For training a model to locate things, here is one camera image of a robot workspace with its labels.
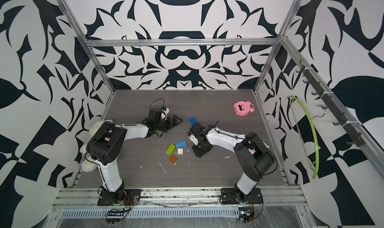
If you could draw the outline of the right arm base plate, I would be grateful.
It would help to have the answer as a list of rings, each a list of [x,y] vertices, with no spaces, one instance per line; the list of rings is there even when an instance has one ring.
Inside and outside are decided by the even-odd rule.
[[[249,194],[244,194],[238,187],[221,188],[219,199],[223,205],[262,204],[264,202],[260,188],[254,187]]]

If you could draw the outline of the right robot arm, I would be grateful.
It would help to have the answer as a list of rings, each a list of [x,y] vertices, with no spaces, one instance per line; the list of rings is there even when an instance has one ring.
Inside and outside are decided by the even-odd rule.
[[[191,126],[188,137],[194,144],[192,149],[198,158],[214,146],[235,153],[243,174],[234,188],[222,192],[222,204],[248,203],[261,198],[256,186],[276,162],[276,157],[256,133],[234,134],[216,125],[204,127],[196,123]]]

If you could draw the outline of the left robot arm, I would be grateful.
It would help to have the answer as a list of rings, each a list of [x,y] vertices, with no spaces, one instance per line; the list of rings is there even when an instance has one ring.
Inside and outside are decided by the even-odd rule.
[[[183,119],[176,115],[160,120],[146,118],[133,125],[103,122],[86,146],[86,160],[97,166],[102,178],[101,196],[116,201],[122,201],[126,196],[117,163],[126,140],[149,138],[158,131],[164,134],[182,122]]]

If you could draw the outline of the lime green long lego brick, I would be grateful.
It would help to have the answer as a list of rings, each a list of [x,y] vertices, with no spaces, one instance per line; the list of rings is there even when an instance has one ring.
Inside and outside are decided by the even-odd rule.
[[[176,146],[175,146],[174,144],[171,144],[171,145],[167,148],[167,150],[166,150],[166,154],[169,155],[169,156],[171,156],[171,155],[173,154],[175,148],[176,148]]]

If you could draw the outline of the dark blue lego brick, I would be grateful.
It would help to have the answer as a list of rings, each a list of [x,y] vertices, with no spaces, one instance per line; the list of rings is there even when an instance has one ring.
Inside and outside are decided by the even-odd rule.
[[[190,122],[190,124],[193,126],[193,125],[195,125],[197,122],[196,122],[196,120],[195,120],[195,118],[189,118],[189,122]]]

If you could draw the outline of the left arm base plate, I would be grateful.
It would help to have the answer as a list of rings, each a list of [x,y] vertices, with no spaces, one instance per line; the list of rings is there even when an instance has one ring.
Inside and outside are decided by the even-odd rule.
[[[129,206],[139,202],[141,198],[140,189],[119,189],[116,192],[110,192],[104,187],[98,191],[98,206]]]

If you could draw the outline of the light blue lego brick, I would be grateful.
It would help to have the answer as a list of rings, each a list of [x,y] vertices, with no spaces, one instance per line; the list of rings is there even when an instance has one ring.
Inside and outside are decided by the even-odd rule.
[[[181,141],[181,142],[177,142],[177,143],[175,143],[175,146],[176,146],[176,148],[185,148],[185,147],[187,147],[187,142],[186,141]]]

